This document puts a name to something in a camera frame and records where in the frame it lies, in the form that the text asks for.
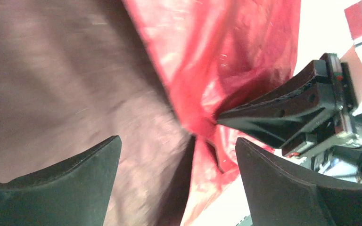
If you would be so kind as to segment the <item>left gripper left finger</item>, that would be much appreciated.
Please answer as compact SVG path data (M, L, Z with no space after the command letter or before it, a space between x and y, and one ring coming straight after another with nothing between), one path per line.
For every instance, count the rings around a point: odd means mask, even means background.
M111 136L39 171L0 183L0 226L101 226L122 142Z

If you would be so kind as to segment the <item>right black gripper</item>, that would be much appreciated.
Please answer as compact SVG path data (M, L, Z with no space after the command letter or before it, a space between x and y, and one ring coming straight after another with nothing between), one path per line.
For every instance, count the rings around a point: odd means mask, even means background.
M316 83L327 84L328 76L336 107L262 105L298 96ZM217 123L282 148L283 157L300 160L307 169L362 184L362 113L353 116L358 106L353 82L347 63L336 54L323 54L321 60L311 61L296 76L250 104L221 113Z

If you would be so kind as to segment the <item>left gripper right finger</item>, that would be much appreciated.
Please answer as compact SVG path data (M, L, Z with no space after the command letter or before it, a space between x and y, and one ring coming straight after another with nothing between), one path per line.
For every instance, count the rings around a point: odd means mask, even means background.
M255 226L362 226L362 184L306 169L242 137L235 151Z

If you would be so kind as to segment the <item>dark red wrapping paper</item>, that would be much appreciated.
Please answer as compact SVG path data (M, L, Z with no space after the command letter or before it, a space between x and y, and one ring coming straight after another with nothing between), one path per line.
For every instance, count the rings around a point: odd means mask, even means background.
M226 226L217 115L295 68L299 0L0 0L0 183L122 142L103 226Z

